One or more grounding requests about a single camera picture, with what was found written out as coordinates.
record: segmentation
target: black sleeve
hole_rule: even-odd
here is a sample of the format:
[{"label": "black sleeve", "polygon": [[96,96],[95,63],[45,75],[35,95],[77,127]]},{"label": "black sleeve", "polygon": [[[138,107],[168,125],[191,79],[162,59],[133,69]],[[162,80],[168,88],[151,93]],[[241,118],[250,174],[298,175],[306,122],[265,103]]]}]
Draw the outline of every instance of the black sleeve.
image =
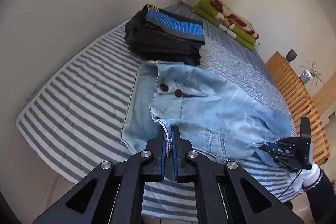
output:
[{"label": "black sleeve", "polygon": [[329,223],[324,222],[326,217],[335,217],[336,196],[334,187],[328,179],[327,175],[321,169],[320,176],[317,181],[304,188],[307,193],[310,209],[315,222],[317,223]]}]

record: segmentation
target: stack of folded clothes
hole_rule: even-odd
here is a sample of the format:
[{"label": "stack of folded clothes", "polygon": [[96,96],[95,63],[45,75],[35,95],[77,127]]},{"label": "stack of folded clothes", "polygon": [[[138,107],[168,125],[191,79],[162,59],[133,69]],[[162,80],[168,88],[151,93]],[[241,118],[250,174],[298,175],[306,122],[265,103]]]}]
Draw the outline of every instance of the stack of folded clothes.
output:
[{"label": "stack of folded clothes", "polygon": [[203,22],[184,18],[146,4],[126,25],[125,41],[145,60],[200,64]]},{"label": "stack of folded clothes", "polygon": [[[226,32],[229,36],[234,38],[249,50],[252,51],[254,50],[254,47],[259,46],[259,42],[256,40],[259,35],[251,30],[251,23],[249,23],[249,26],[247,26],[243,19],[239,18],[236,14],[230,14],[229,17],[226,17],[223,15],[222,12],[224,11],[220,5],[224,4],[222,4],[219,0],[201,0],[198,5],[194,6],[193,12],[219,27],[221,30]],[[225,5],[224,7],[226,8],[225,14],[231,12]]]}]

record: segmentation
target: bed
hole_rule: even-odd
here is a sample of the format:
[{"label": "bed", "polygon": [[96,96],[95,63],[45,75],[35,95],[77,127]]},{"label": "bed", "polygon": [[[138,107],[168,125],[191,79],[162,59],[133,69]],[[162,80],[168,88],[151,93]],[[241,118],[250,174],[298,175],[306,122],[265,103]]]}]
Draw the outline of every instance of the bed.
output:
[{"label": "bed", "polygon": [[[165,10],[196,20],[192,8],[178,3]],[[93,41],[64,64],[27,100],[16,126],[36,153],[57,173],[77,183],[104,160],[127,160],[120,141],[133,80],[142,60],[127,49],[126,22]],[[260,103],[290,114],[257,52],[249,51],[211,23],[204,22],[201,67],[224,75]],[[296,136],[293,121],[292,136]],[[289,186],[285,170],[265,165],[256,155],[238,161],[272,194]],[[289,188],[282,202],[296,195]],[[165,179],[146,183],[142,214],[197,221],[194,186]]]}]

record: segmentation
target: white glove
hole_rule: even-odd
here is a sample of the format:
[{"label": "white glove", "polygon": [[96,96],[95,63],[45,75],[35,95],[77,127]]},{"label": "white glove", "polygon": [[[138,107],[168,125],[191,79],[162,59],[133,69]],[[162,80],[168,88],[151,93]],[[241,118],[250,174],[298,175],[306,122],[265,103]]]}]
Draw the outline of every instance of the white glove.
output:
[{"label": "white glove", "polygon": [[[291,184],[299,172],[297,172],[296,174],[292,174],[286,171],[287,182]],[[301,174],[294,181],[292,187],[295,192],[298,192],[302,188],[302,185],[304,187],[312,185],[315,181],[317,181],[319,176],[320,176],[320,168],[315,163],[313,163],[313,167],[311,168],[311,170],[303,169],[301,171]]]}]

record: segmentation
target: mattress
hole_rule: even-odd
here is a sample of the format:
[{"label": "mattress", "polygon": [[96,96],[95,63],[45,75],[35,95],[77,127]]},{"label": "mattress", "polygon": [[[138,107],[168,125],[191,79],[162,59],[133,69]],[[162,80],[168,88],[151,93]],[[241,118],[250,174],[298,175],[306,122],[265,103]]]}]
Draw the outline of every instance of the mattress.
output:
[{"label": "mattress", "polygon": [[[165,10],[196,20],[183,3]],[[93,41],[62,66],[27,100],[16,126],[36,153],[57,173],[77,183],[104,160],[127,160],[131,153],[120,141],[135,74],[143,61],[125,43],[122,23]],[[204,22],[201,67],[224,75],[264,105],[289,114],[284,98],[256,51],[249,51],[211,23]],[[292,122],[292,136],[296,136]],[[289,186],[286,172],[265,165],[257,155],[238,163],[272,194]],[[282,202],[298,193],[292,187]],[[194,186],[165,179],[146,183],[142,214],[197,221]]]}]

